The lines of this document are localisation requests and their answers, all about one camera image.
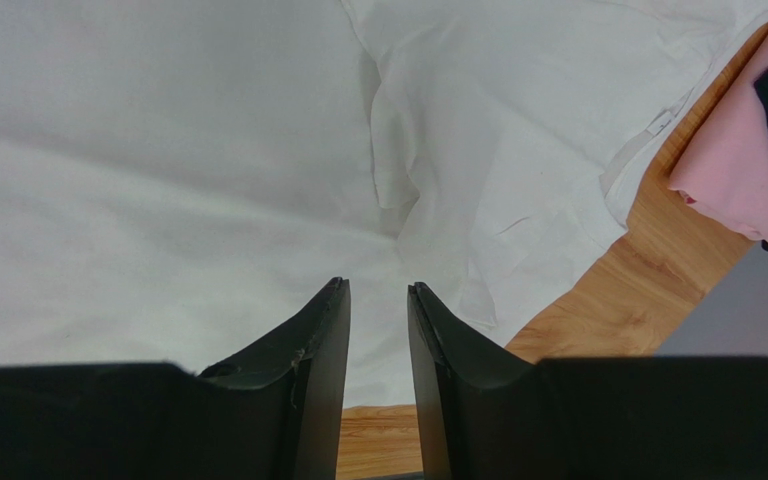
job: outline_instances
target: black plastic part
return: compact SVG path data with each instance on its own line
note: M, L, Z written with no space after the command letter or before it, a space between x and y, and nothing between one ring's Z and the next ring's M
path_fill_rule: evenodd
M409 289L425 478L767 478L768 358L523 362Z
M0 478L336 474L347 280L192 377L170 364L0 368Z

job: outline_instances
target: gray wall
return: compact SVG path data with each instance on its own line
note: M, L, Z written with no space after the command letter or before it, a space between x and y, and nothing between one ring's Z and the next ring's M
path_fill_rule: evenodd
M657 355L768 355L768 253L743 258Z

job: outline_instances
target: pink fabric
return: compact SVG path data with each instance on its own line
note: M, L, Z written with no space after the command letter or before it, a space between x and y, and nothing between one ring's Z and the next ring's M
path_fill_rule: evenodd
M768 128L754 81L768 69L768 37L701 126L668 188L751 240L768 242Z

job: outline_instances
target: clothing stack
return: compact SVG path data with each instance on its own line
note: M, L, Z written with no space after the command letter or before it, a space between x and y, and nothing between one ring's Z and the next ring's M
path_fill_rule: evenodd
M768 251L768 37L692 139L669 188Z

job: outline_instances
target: wooden surface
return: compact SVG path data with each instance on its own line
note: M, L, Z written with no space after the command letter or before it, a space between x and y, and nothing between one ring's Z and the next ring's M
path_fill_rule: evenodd
M768 25L683 119L654 159L621 238L571 292L508 345L534 362L552 356L647 355L739 261L751 242L696 214L668 191L668 176L694 132L768 34ZM413 406L343 413L339 479L422 470Z

